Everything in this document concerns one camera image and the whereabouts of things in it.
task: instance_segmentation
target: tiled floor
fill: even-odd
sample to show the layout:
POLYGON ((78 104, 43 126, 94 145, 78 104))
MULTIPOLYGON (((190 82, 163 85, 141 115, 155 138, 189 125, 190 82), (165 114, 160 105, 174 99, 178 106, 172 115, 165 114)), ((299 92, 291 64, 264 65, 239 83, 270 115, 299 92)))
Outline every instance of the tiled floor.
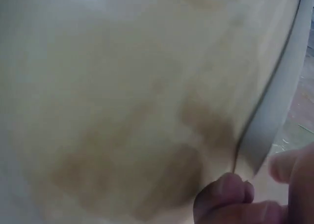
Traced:
MULTIPOLYGON (((289 113, 273 143, 270 155, 301 148, 314 141, 314 15, 304 66, 289 113)), ((268 175, 267 161, 252 180, 255 201, 272 199, 288 203, 288 185, 277 184, 268 175)))

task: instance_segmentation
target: fingernail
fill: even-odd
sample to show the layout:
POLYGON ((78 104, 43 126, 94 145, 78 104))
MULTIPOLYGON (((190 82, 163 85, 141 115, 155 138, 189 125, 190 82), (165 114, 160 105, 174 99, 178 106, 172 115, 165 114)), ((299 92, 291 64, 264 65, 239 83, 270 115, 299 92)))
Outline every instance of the fingernail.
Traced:
POLYGON ((268 202, 248 205, 243 212, 242 224, 261 224, 265 221, 268 211, 268 202))

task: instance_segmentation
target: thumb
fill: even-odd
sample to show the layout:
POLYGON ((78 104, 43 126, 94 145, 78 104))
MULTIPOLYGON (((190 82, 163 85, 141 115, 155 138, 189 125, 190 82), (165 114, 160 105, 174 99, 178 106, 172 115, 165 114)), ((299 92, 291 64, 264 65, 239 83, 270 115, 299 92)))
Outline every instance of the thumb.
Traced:
POLYGON ((276 181, 289 183, 289 223, 313 224, 314 143, 271 157, 269 173, 276 181))
POLYGON ((270 176, 277 182, 289 183, 299 154, 299 150, 290 150, 271 156, 268 163, 270 176))

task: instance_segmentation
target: hand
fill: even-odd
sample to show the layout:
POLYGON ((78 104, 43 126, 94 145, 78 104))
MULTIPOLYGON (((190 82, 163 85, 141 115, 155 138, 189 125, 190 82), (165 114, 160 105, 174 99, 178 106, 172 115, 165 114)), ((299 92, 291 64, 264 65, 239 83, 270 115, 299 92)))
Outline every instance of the hand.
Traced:
POLYGON ((269 173, 289 184, 289 224, 314 224, 314 143, 273 156, 269 173))
POLYGON ((273 201, 252 203, 253 186, 226 173, 196 196, 195 224, 313 224, 314 143, 272 156, 269 173, 289 184, 288 210, 273 201))
POLYGON ((226 173, 195 198, 195 224, 282 224, 284 209, 273 201, 252 203, 254 188, 226 173))

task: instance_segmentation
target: water stain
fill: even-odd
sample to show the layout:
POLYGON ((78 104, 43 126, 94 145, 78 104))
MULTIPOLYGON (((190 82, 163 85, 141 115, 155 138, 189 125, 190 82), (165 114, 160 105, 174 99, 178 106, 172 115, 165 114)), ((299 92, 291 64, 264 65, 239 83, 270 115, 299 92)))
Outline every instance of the water stain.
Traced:
POLYGON ((218 10, 222 7, 222 2, 218 0, 184 0, 193 8, 203 10, 218 10))

